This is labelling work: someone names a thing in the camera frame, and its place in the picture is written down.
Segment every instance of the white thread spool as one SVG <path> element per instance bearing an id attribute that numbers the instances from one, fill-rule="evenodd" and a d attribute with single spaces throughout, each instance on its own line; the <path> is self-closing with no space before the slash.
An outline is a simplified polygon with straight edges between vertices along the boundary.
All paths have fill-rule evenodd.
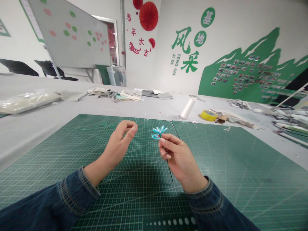
<path id="1" fill-rule="evenodd" d="M 181 113 L 181 118 L 182 119 L 188 119 L 192 110 L 193 110 L 193 106 L 195 105 L 197 101 L 196 97 L 191 97 L 188 101 L 188 103 L 186 104 L 184 110 Z"/>

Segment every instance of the person's left hand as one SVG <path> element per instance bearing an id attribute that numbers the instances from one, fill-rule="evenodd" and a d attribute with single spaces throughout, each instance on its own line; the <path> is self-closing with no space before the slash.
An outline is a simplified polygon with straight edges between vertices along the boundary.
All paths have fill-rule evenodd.
<path id="1" fill-rule="evenodd" d="M 103 154 L 84 168 L 86 176 L 95 187 L 121 162 L 137 130 L 138 125 L 134 121 L 121 121 L 110 136 Z"/>

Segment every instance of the yellow tape roll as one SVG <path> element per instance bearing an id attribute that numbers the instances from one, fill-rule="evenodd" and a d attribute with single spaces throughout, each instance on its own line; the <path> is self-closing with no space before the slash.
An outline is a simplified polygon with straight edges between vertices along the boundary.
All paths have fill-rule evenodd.
<path id="1" fill-rule="evenodd" d="M 211 112 L 211 111 L 208 111 L 208 110 L 204 110 L 200 117 L 204 120 L 207 120 L 207 121 L 215 121 L 216 118 L 218 117 L 218 115 L 214 112 Z"/>

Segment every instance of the denim sleeve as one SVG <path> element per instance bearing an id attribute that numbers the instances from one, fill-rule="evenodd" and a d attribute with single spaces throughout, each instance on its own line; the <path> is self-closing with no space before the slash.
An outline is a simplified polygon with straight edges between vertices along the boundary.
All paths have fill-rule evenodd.
<path id="1" fill-rule="evenodd" d="M 201 230 L 259 230 L 238 211 L 208 177 L 208 185 L 197 193 L 186 193 Z"/>
<path id="2" fill-rule="evenodd" d="M 100 196 L 83 167 L 0 211 L 0 230 L 71 230 Z"/>

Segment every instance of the cutting mat grid lines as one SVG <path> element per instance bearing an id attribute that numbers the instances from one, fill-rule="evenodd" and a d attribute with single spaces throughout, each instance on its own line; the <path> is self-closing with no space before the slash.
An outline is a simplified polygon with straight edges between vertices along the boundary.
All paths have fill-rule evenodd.
<path id="1" fill-rule="evenodd" d="M 122 120 L 134 120 L 138 133 L 73 230 L 196 229 L 183 189 L 151 137 L 162 125 L 187 143 L 202 173 L 260 229 L 308 228 L 308 172 L 244 129 L 101 115 L 78 115 L 0 173 L 0 207 L 96 160 Z"/>

